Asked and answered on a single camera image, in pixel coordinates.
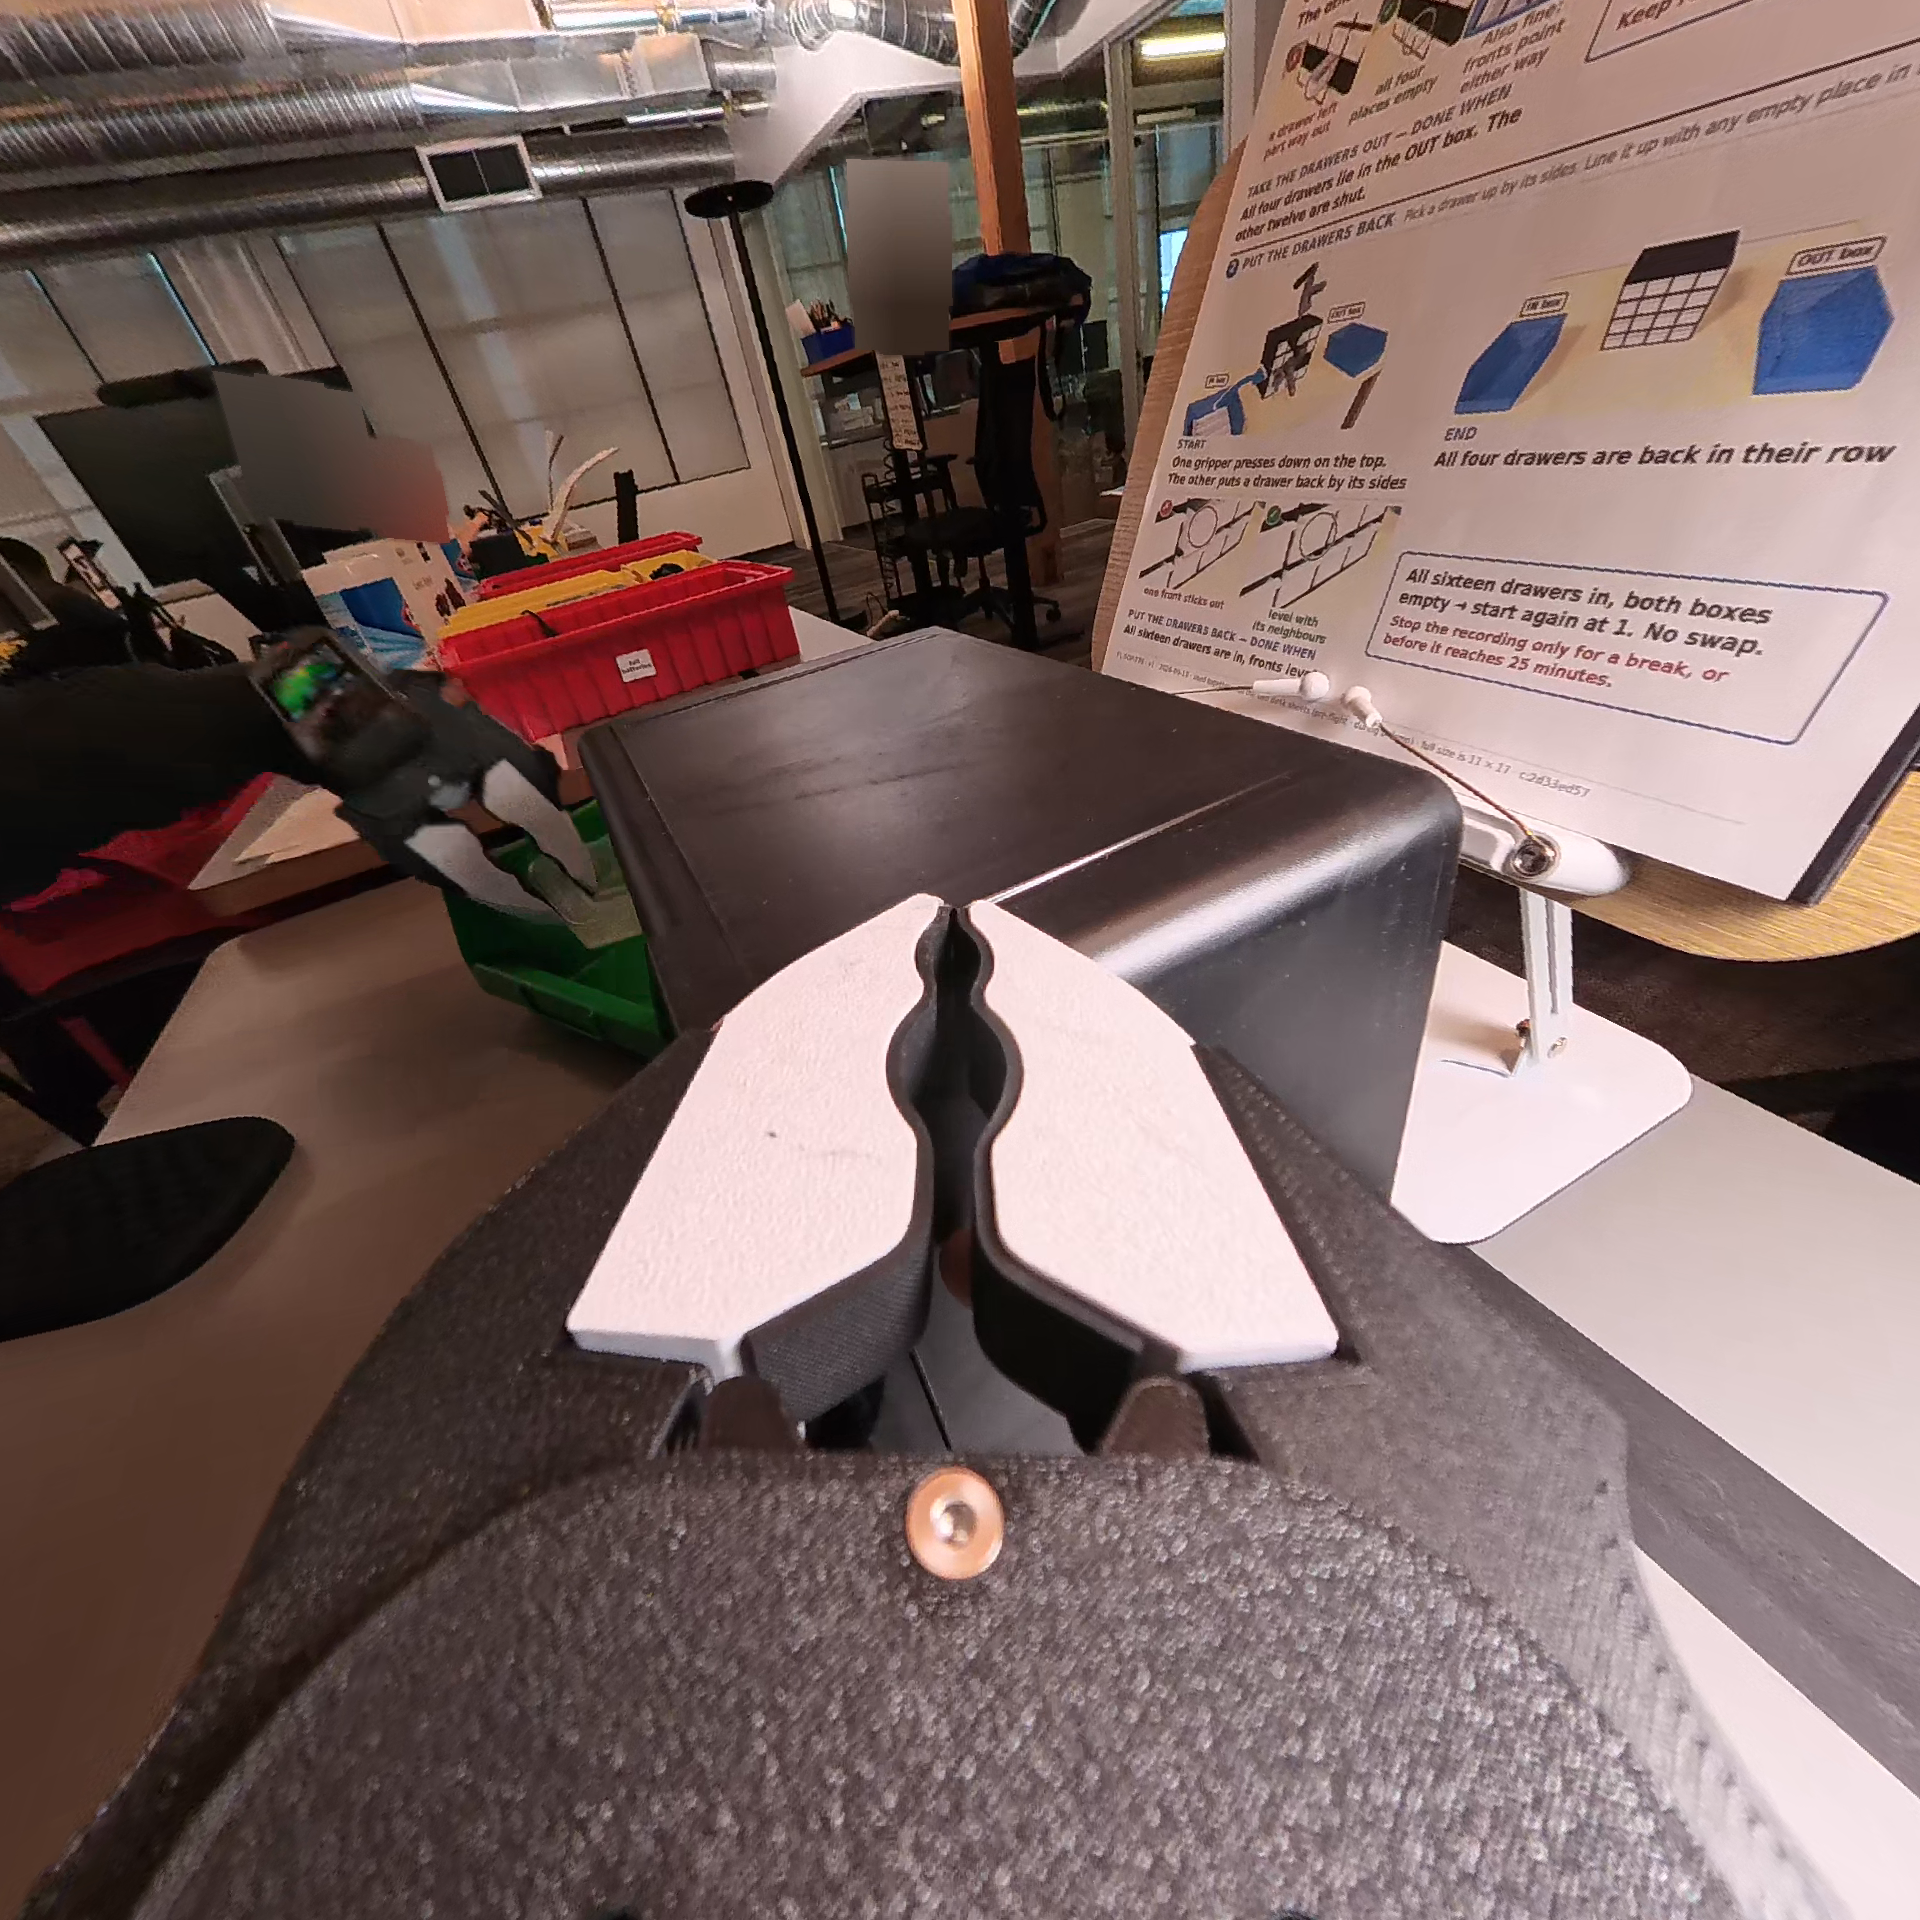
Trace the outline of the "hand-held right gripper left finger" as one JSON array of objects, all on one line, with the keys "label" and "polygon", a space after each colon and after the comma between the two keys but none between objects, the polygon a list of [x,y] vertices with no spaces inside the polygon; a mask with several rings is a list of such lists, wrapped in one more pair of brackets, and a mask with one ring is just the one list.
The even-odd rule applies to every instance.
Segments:
[{"label": "hand-held right gripper left finger", "polygon": [[581,1349],[827,1410],[920,1337],[933,1148],[915,1098],[949,930],[947,903],[911,895],[714,1029],[568,1314]]}]

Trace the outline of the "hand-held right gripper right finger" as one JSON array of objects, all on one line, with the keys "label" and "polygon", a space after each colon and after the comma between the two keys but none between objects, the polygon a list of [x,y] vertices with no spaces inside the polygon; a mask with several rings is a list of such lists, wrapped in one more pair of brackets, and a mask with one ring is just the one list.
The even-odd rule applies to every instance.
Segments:
[{"label": "hand-held right gripper right finger", "polygon": [[1182,1370],[1333,1356],[1337,1325],[1191,1038],[1007,906],[973,903],[967,921],[1014,1064],[985,1189],[1016,1277]]}]

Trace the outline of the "green plastic bin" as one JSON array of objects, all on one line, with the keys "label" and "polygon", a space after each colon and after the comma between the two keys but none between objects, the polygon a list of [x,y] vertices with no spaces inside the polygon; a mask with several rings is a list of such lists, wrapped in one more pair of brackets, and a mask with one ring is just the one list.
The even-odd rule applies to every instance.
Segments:
[{"label": "green plastic bin", "polygon": [[451,935],[475,985],[502,1001],[587,1040],[653,1060],[674,1024],[657,985],[649,944],[595,799],[569,810],[592,855],[599,892],[560,895],[568,873],[526,839],[493,847],[495,863],[562,912],[559,921],[505,913],[464,895],[443,895]]}]

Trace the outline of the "black drawer cabinet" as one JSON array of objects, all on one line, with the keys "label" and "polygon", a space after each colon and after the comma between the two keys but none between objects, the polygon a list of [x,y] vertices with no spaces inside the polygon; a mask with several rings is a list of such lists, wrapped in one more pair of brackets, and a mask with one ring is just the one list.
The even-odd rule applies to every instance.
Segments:
[{"label": "black drawer cabinet", "polygon": [[923,631],[592,727],[674,1029],[906,895],[998,900],[1390,1198],[1457,877],[1430,772]]}]

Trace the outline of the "person's left forearm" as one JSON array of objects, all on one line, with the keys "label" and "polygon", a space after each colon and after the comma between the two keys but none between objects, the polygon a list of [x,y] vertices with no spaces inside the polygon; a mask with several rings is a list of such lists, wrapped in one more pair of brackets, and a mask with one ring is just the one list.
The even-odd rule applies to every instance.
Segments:
[{"label": "person's left forearm", "polygon": [[6,687],[2,900],[41,893],[122,831],[310,775],[242,663],[98,664]]}]

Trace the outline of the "pale desk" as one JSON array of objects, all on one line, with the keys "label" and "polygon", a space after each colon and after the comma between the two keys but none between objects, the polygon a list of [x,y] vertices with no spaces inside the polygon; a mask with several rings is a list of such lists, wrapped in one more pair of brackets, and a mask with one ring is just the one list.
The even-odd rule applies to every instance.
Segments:
[{"label": "pale desk", "polygon": [[[169,1708],[397,1302],[626,1079],[480,994],[399,882],[216,951],[112,1114],[265,1114],[269,1205],[192,1281],[6,1346],[6,1916]],[[1479,1255],[1915,1577],[1915,1186],[1698,1085]]]}]

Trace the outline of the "yellow plastic tray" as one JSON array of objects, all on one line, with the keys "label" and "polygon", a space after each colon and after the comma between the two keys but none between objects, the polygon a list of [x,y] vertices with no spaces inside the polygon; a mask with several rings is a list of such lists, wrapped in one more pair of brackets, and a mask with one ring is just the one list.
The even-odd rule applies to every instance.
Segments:
[{"label": "yellow plastic tray", "polygon": [[578,602],[609,592],[653,584],[663,578],[682,576],[686,570],[707,568],[712,564],[712,558],[694,548],[677,548],[661,556],[634,560],[619,567],[574,570],[560,578],[543,576],[541,583],[519,588],[514,592],[502,592],[495,597],[475,599],[470,605],[456,609],[456,615],[449,615],[449,620],[441,626],[439,646],[454,642],[461,634],[478,632],[483,628],[499,626],[514,617],[546,612],[551,608]]}]

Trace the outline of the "red ribbed labelled tray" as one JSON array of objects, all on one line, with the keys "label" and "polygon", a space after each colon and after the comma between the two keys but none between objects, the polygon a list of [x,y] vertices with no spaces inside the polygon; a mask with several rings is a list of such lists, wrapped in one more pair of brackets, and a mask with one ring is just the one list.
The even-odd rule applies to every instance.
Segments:
[{"label": "red ribbed labelled tray", "polygon": [[443,638],[441,666],[544,740],[801,656],[789,567],[721,560]]}]

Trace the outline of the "red plastic tray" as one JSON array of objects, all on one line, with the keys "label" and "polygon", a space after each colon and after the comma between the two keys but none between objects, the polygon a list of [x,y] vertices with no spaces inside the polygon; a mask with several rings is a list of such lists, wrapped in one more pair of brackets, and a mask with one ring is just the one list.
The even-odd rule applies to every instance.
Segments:
[{"label": "red plastic tray", "polygon": [[502,570],[480,581],[475,592],[480,599],[499,599],[511,592],[528,592],[533,588],[555,584],[560,581],[599,570],[619,570],[653,581],[667,570],[702,568],[712,561],[714,560],[702,550],[697,534],[649,534],[625,544],[597,546],[577,556]]}]

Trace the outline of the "red floor object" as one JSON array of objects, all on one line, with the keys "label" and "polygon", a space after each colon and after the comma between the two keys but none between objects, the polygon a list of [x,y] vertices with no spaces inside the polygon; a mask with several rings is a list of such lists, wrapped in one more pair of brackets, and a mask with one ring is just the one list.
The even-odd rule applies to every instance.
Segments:
[{"label": "red floor object", "polygon": [[98,1090],[127,1087],[138,1047],[115,1040],[102,997],[197,964],[232,937],[269,926],[271,910],[218,916],[192,879],[271,790],[258,777],[179,823],[125,831],[34,895],[6,903],[6,1032],[45,1032],[77,1050]]}]

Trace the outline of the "black mesh office chair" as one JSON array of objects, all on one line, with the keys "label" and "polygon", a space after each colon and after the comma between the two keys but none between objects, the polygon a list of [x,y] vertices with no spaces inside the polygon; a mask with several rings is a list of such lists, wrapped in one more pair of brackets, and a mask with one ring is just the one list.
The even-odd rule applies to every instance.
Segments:
[{"label": "black mesh office chair", "polygon": [[192,1277],[296,1150],[274,1120],[226,1117],[22,1173],[2,1189],[2,1338],[82,1327]]}]

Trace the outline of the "white ceiling air vent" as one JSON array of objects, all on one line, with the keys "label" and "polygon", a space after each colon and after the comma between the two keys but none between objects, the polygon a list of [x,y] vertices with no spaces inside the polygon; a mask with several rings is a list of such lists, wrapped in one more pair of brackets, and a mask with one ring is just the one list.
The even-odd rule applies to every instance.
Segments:
[{"label": "white ceiling air vent", "polygon": [[426,143],[416,157],[443,213],[543,199],[533,157],[519,134]]}]

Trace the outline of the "dark blue backpack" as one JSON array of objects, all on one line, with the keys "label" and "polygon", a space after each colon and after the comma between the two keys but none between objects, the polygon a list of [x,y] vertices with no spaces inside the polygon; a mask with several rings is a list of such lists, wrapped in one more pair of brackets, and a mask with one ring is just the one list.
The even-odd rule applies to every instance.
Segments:
[{"label": "dark blue backpack", "polygon": [[1091,295],[1094,279],[1058,254],[974,254],[951,269],[957,318],[1033,305],[1079,322]]}]

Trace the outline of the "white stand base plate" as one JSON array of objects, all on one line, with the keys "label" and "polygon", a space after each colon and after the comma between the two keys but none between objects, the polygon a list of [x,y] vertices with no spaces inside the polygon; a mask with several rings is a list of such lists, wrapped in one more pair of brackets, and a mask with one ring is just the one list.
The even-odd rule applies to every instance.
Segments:
[{"label": "white stand base plate", "polygon": [[1433,1240],[1486,1240],[1639,1141],[1693,1097],[1658,1042],[1573,997],[1575,895],[1630,879],[1586,833],[1464,806],[1462,863],[1520,892],[1525,974],[1443,945],[1393,1205]]}]

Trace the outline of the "silver ceiling duct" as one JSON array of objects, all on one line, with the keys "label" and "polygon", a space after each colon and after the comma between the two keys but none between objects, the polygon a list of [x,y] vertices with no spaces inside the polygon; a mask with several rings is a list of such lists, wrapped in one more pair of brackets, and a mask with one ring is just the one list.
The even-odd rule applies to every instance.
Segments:
[{"label": "silver ceiling duct", "polygon": [[424,151],[533,185],[728,175],[773,5],[6,5],[6,266],[432,209]]}]

